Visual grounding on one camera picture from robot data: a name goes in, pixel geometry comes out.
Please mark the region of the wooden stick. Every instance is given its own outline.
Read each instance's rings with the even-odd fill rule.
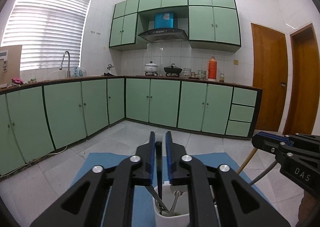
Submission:
[[[245,166],[249,163],[249,161],[252,159],[252,157],[255,155],[257,152],[257,148],[253,148],[249,156],[246,158],[246,160],[242,163],[241,167],[238,169],[237,174],[240,174],[241,171],[245,168]]]

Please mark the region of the window blind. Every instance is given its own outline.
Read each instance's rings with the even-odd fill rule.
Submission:
[[[59,67],[70,52],[80,63],[86,15],[91,0],[16,0],[1,46],[22,45],[20,70]]]

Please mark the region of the countertop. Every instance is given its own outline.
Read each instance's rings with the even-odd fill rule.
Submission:
[[[200,79],[189,79],[183,77],[165,77],[165,76],[124,76],[124,75],[115,75],[115,76],[89,76],[89,77],[71,77],[71,78],[63,78],[63,79],[56,79],[56,80],[47,80],[47,81],[39,81],[34,83],[26,83],[21,86],[11,86],[7,88],[0,89],[0,95],[10,92],[19,91],[22,89],[28,89],[37,86],[44,86],[44,85],[52,85],[52,84],[60,84],[60,83],[68,83],[68,82],[81,82],[81,81],[90,81],[90,80],[99,80],[99,79],[111,79],[111,78],[140,78],[140,79],[161,79],[161,80],[174,80],[174,81],[184,81],[184,82],[198,82],[198,83],[206,83],[206,84],[218,84],[218,85],[225,85],[225,86],[232,86],[232,87],[239,87],[245,89],[253,89],[253,90],[262,90],[261,88],[252,87],[252,86],[245,86],[245,85],[238,85],[236,83],[221,83],[221,82],[214,82],[209,80],[200,80]]]

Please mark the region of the bottle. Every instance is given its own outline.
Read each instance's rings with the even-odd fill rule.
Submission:
[[[208,62],[208,80],[217,80],[217,61],[214,56]]]
[[[224,83],[224,74],[223,73],[220,74],[219,82]]]

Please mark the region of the range hood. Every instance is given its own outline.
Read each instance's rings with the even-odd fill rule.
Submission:
[[[139,34],[139,36],[151,43],[155,41],[188,40],[186,32],[177,28],[152,29]]]

